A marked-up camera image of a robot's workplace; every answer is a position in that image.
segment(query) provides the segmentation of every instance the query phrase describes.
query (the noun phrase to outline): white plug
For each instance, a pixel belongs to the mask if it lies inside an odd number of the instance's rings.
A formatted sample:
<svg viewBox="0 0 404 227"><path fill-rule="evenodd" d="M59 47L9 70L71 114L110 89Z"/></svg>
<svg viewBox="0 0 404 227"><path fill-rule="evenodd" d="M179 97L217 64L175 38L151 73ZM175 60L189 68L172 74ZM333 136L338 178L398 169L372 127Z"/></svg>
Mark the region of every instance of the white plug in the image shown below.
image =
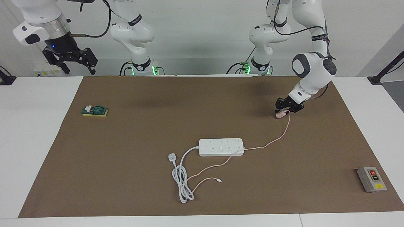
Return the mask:
<svg viewBox="0 0 404 227"><path fill-rule="evenodd" d="M174 153L171 153L171 154L168 155L168 160L170 162L174 162L175 160L177 160L177 157L175 156Z"/></svg>

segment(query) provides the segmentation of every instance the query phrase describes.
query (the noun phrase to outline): brown surface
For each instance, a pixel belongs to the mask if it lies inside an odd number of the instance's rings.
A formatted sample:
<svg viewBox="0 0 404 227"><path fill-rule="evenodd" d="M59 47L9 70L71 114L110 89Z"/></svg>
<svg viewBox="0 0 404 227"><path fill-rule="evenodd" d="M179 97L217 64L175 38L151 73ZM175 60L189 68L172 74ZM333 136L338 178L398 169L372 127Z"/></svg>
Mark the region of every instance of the brown surface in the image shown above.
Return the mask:
<svg viewBox="0 0 404 227"><path fill-rule="evenodd" d="M404 210L333 84L291 118L283 139L192 179L181 204L169 153L201 138L246 148L278 138L274 102L298 78L85 77L19 217L381 212ZM86 105L109 108L86 118ZM188 175L225 157L185 158ZM355 168L375 166L388 188L366 193Z"/></svg>

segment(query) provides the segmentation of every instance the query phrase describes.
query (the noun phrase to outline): black pole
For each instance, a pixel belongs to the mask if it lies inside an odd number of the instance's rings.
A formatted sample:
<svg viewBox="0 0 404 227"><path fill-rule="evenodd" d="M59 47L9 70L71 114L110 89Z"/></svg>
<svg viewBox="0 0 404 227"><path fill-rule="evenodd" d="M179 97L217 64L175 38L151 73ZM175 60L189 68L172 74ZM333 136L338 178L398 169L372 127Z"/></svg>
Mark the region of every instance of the black pole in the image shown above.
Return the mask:
<svg viewBox="0 0 404 227"><path fill-rule="evenodd" d="M16 76L7 76L0 70L0 78L1 78L0 85L12 85L15 78L17 78L17 77Z"/></svg>
<svg viewBox="0 0 404 227"><path fill-rule="evenodd" d="M401 52L386 68L384 68L377 76L368 76L369 81L373 85L381 85L380 80L388 73L395 65L404 58L404 51Z"/></svg>

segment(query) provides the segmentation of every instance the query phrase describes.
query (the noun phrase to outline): yellow sponge edge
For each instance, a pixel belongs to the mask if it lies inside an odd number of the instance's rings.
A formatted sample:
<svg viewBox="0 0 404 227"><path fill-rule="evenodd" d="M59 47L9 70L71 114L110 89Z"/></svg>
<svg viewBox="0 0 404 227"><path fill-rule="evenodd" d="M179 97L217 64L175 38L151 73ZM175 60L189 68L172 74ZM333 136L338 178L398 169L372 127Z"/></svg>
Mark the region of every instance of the yellow sponge edge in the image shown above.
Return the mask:
<svg viewBox="0 0 404 227"><path fill-rule="evenodd" d="M107 116L107 113L108 113L108 109L107 109L107 111L105 111L105 114L104 115L94 115L94 114L84 114L84 113L82 113L82 115L84 116L84 117L106 117Z"/></svg>

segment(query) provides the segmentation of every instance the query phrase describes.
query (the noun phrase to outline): white power strip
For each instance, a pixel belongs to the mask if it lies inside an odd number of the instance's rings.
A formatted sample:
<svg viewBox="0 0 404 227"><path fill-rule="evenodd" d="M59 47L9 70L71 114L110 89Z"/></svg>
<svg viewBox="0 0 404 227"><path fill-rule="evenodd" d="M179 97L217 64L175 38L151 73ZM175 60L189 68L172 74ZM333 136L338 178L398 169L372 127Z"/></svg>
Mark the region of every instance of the white power strip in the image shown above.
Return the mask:
<svg viewBox="0 0 404 227"><path fill-rule="evenodd" d="M243 140L237 139L201 139L199 140L199 155L210 156L242 156L244 154Z"/></svg>

